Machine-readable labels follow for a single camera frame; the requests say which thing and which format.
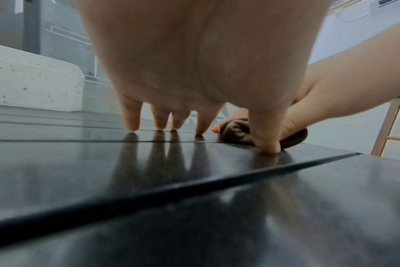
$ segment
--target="forearm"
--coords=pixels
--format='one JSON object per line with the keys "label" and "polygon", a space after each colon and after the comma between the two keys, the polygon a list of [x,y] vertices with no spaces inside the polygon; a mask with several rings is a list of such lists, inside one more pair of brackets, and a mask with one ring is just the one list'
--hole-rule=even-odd
{"label": "forearm", "polygon": [[348,51],[316,63],[310,75],[342,98],[331,117],[368,110],[400,95],[400,24]]}

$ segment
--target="shiny floor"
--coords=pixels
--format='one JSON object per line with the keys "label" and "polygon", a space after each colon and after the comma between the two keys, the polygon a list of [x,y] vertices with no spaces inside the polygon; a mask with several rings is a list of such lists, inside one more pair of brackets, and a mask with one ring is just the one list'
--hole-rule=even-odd
{"label": "shiny floor", "polygon": [[400,266],[400,161],[0,107],[0,267]]}

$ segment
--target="crumpled brown fabric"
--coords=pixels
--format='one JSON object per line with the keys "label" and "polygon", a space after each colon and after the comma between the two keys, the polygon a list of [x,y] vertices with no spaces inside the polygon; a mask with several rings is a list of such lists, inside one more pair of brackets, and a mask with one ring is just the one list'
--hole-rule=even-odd
{"label": "crumpled brown fabric", "polygon": [[[280,141],[281,149],[296,146],[303,142],[308,135],[307,129],[301,130]],[[250,133],[250,125],[247,119],[227,121],[219,129],[219,137],[222,141],[233,144],[254,146]]]}

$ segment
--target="white wall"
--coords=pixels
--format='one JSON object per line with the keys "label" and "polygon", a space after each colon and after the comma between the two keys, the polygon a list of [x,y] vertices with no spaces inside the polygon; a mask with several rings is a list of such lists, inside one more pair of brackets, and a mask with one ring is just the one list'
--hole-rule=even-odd
{"label": "white wall", "polygon": [[[375,8],[376,0],[362,0],[329,15],[320,30],[310,63],[355,46],[400,22],[400,0]],[[318,123],[309,128],[308,144],[369,154],[389,105],[365,113]]]}

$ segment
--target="finger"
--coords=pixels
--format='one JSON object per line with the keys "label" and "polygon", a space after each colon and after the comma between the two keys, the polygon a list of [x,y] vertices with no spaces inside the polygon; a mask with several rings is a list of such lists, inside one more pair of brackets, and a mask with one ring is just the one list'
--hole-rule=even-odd
{"label": "finger", "polygon": [[185,121],[190,117],[191,111],[173,111],[172,112],[172,126],[171,131],[178,131],[185,123]]}
{"label": "finger", "polygon": [[125,128],[132,132],[137,131],[138,128],[140,128],[143,102],[131,99],[121,94],[118,94],[117,96],[121,106]]}
{"label": "finger", "polygon": [[150,109],[153,113],[153,119],[155,121],[155,127],[159,131],[163,131],[168,124],[169,114],[171,113],[169,110],[163,110],[150,105]]}
{"label": "finger", "polygon": [[280,152],[279,136],[288,107],[271,112],[249,112],[248,121],[253,142],[261,151],[268,154]]}
{"label": "finger", "polygon": [[221,109],[222,105],[219,105],[215,108],[209,108],[208,111],[197,111],[197,135],[202,135],[209,129]]}
{"label": "finger", "polygon": [[326,113],[323,107],[318,104],[318,101],[312,95],[309,95],[288,109],[280,140],[325,119]]}
{"label": "finger", "polygon": [[235,119],[247,119],[248,118],[248,110],[244,109],[244,108],[239,108],[237,109],[234,113],[232,113],[231,115],[229,115],[228,117],[226,117],[225,119],[219,121],[218,123],[215,123],[214,125],[212,125],[211,130],[214,133],[219,133],[219,129],[221,127],[222,124],[228,122],[228,121],[232,121]]}

